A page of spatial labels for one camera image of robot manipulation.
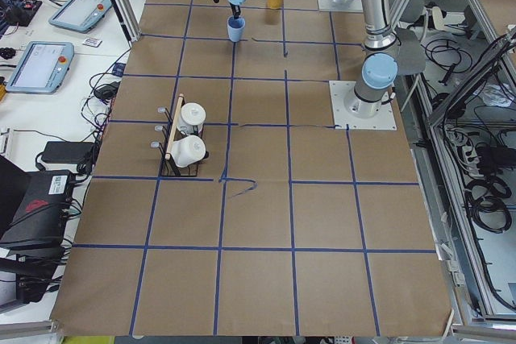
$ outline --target black case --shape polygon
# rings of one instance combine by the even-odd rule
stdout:
[[[93,150],[91,142],[49,141],[43,150],[41,160],[45,163],[79,164],[88,159]]]

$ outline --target blue cup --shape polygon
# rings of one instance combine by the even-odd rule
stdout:
[[[235,19],[230,16],[227,19],[227,34],[231,42],[239,42],[242,39],[243,29],[245,28],[245,19],[239,17]]]

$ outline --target white cup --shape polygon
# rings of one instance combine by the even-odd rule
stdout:
[[[181,107],[181,113],[177,120],[177,130],[184,135],[199,134],[205,120],[206,111],[204,108],[195,102],[189,102]]]
[[[179,168],[188,167],[193,163],[204,159],[206,145],[197,136],[188,136],[184,139],[174,141],[172,144],[172,158]]]

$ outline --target wooden handle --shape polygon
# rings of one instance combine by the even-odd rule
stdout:
[[[172,120],[172,125],[170,127],[169,132],[169,142],[167,143],[167,150],[164,154],[166,160],[170,160],[172,157],[172,145],[174,144],[174,137],[176,137],[176,129],[177,129],[177,120],[179,120],[179,114],[181,114],[181,107],[183,106],[183,100],[185,96],[183,94],[179,94],[179,98],[177,99],[176,110],[174,112],[174,117]]]

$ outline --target label sticker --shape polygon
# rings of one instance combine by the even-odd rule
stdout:
[[[66,175],[54,176],[50,184],[50,189],[48,190],[48,195],[59,195],[63,193],[66,188],[67,179],[68,177]]]
[[[84,44],[85,46],[91,46],[92,48],[97,48],[98,46],[100,46],[101,43],[102,41],[100,39],[91,37],[86,38],[84,42],[82,42],[82,44]]]

